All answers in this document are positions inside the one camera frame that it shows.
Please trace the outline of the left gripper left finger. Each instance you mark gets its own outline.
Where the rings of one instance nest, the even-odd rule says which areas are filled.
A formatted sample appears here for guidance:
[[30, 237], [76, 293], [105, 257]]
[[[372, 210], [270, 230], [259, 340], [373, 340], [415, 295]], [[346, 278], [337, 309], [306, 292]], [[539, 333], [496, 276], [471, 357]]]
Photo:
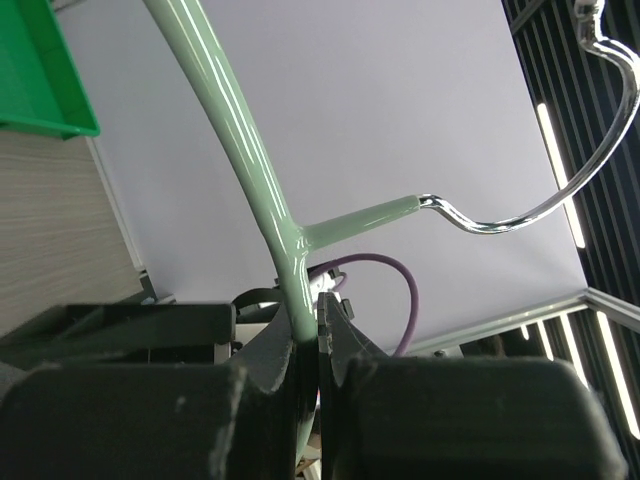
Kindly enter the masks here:
[[295, 344], [284, 308], [226, 360], [230, 304], [70, 305], [1, 340], [5, 479], [291, 479]]

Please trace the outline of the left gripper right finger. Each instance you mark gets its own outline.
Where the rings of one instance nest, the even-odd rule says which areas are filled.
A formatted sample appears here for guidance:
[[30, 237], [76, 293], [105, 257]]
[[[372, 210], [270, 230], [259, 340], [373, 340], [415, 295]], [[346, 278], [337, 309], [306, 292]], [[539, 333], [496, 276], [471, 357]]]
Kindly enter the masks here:
[[392, 357], [318, 301], [326, 479], [624, 479], [595, 394], [565, 362]]

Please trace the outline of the mint green hanger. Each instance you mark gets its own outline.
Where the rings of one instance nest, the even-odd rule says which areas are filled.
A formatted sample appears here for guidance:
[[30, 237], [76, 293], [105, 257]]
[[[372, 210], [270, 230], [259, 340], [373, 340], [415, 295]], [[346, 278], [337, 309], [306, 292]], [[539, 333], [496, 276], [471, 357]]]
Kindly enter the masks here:
[[198, 1], [148, 1], [145, 4], [185, 73], [239, 180], [276, 267], [298, 342], [317, 336], [312, 315], [306, 258], [341, 240], [359, 235], [419, 210], [433, 210], [455, 227], [477, 235], [524, 228], [552, 213], [580, 191], [606, 164], [630, 128], [639, 108], [639, 57], [603, 35], [602, 1], [578, 1], [574, 12], [580, 46], [616, 66], [622, 77], [617, 113], [601, 144], [568, 184], [530, 211], [514, 218], [477, 222], [447, 200], [410, 195], [316, 225], [292, 218], [277, 176], [232, 68]]

